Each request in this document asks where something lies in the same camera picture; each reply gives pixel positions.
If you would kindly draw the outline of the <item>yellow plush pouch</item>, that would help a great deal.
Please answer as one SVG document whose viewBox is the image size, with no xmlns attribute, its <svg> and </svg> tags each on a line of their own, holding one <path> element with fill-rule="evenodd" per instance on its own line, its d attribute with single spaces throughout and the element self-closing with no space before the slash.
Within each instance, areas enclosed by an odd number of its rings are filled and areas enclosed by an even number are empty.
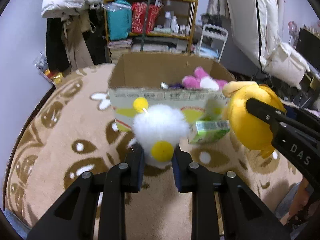
<svg viewBox="0 0 320 240">
<path fill-rule="evenodd" d="M 276 93 L 267 85 L 259 85 L 254 81 L 229 82 L 224 85 L 222 93 L 230 98 L 223 110 L 222 118 L 229 121 L 236 138 L 246 148 L 260 151 L 264 159 L 272 155 L 274 147 L 271 145 L 273 135 L 270 126 L 249 114 L 246 102 L 254 98 L 285 113 L 284 105 Z"/>
</svg>

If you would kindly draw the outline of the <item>pink plush toy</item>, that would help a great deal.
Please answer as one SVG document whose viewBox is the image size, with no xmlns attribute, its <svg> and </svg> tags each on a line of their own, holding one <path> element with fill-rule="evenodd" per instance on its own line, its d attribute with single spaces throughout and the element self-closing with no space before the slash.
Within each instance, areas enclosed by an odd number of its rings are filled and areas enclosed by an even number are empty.
<svg viewBox="0 0 320 240">
<path fill-rule="evenodd" d="M 212 78 L 202 67 L 196 67 L 193 75 L 187 75 L 182 79 L 185 88 L 221 90 L 228 82 Z"/>
</svg>

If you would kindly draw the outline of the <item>purple hooded plush doll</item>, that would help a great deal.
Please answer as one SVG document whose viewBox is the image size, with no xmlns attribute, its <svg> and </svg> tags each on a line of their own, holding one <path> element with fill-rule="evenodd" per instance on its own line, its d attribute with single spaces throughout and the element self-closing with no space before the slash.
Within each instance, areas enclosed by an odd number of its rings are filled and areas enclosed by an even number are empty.
<svg viewBox="0 0 320 240">
<path fill-rule="evenodd" d="M 175 84 L 170 84 L 169 85 L 169 88 L 170 89 L 173 89 L 173 88 L 177 88 L 177 89 L 185 89 L 185 86 L 181 83 L 175 83 Z"/>
</svg>

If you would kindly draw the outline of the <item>white black fluffy plush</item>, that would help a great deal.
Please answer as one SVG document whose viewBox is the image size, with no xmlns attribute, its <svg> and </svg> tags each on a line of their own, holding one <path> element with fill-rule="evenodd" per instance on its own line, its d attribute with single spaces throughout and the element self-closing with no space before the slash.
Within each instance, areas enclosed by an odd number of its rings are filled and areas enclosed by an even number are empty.
<svg viewBox="0 0 320 240">
<path fill-rule="evenodd" d="M 181 110 L 168 105 L 149 106 L 145 98 L 135 99 L 132 105 L 137 112 L 132 131 L 144 150 L 145 162 L 164 169 L 171 163 L 180 139 L 188 136 L 190 125 Z"/>
</svg>

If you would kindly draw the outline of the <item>green tissue pack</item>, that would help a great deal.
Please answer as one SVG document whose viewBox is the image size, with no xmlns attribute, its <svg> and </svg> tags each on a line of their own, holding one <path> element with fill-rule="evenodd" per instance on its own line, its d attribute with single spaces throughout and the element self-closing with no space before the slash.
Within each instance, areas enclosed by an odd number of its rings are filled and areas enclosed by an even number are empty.
<svg viewBox="0 0 320 240">
<path fill-rule="evenodd" d="M 213 143 L 223 138 L 230 131 L 229 121 L 197 121 L 193 124 L 189 144 Z"/>
</svg>

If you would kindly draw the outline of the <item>cardboard box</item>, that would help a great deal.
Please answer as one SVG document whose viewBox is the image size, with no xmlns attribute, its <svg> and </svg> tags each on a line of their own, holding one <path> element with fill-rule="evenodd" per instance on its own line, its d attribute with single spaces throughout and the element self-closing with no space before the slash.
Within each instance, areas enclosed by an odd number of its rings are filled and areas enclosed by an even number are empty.
<svg viewBox="0 0 320 240">
<path fill-rule="evenodd" d="M 212 78 L 234 81 L 220 63 L 194 54 L 135 52 L 121 56 L 108 82 L 114 118 L 120 131 L 129 131 L 137 111 L 136 98 L 149 106 L 164 104 L 179 109 L 189 124 L 205 117 L 219 120 L 228 103 L 220 90 L 172 88 L 202 67 Z"/>
</svg>

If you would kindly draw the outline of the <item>white utility cart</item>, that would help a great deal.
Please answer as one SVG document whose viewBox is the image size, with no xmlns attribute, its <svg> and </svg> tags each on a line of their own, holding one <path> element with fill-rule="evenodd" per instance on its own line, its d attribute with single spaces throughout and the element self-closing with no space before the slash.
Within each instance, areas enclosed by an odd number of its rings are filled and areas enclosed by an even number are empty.
<svg viewBox="0 0 320 240">
<path fill-rule="evenodd" d="M 205 24 L 194 52 L 198 56 L 220 62 L 227 40 L 228 31 L 226 29 L 213 24 Z"/>
</svg>

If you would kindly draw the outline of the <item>cream white duvet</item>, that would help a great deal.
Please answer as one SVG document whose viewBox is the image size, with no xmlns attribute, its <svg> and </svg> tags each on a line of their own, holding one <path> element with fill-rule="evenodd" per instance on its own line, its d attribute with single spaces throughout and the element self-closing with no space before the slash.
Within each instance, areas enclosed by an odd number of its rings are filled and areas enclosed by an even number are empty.
<svg viewBox="0 0 320 240">
<path fill-rule="evenodd" d="M 283 42 L 284 0 L 227 0 L 232 38 L 239 49 L 264 73 L 291 87 L 310 68 L 290 44 Z"/>
</svg>

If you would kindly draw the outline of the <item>stack of books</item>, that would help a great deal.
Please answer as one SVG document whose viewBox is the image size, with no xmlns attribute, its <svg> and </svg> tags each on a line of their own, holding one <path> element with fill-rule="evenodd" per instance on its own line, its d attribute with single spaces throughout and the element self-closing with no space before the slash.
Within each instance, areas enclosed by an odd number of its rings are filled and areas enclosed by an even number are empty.
<svg viewBox="0 0 320 240">
<path fill-rule="evenodd" d="M 110 51 L 110 59 L 112 63 L 116 63 L 121 55 L 131 51 L 133 40 L 131 38 L 125 40 L 117 40 L 108 42 L 108 49 Z"/>
</svg>

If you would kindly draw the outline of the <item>wooden bookshelf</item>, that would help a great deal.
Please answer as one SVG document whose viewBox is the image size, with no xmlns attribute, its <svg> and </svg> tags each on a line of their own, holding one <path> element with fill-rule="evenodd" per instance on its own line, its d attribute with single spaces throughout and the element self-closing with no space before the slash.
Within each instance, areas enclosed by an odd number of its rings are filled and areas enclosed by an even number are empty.
<svg viewBox="0 0 320 240">
<path fill-rule="evenodd" d="M 199 0 L 104 0 L 106 55 L 191 51 Z"/>
</svg>

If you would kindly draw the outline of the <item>red gift bag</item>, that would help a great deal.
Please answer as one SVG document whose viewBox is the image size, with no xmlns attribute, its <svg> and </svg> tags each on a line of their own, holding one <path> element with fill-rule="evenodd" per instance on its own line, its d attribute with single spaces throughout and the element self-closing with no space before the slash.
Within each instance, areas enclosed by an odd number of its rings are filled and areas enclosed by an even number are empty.
<svg viewBox="0 0 320 240">
<path fill-rule="evenodd" d="M 131 31 L 136 34 L 149 34 L 153 31 L 156 19 L 159 16 L 161 7 L 150 4 L 147 7 L 145 2 L 135 2 L 132 4 Z"/>
</svg>

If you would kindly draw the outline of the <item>teal bag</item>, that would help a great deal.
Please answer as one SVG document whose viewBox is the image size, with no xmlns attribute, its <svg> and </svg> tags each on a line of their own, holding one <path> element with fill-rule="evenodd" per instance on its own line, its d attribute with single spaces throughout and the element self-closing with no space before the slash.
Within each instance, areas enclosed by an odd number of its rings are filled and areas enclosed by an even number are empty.
<svg viewBox="0 0 320 240">
<path fill-rule="evenodd" d="M 111 41 L 124 40 L 131 32 L 132 7 L 124 0 L 104 4 L 107 12 L 107 26 Z"/>
</svg>

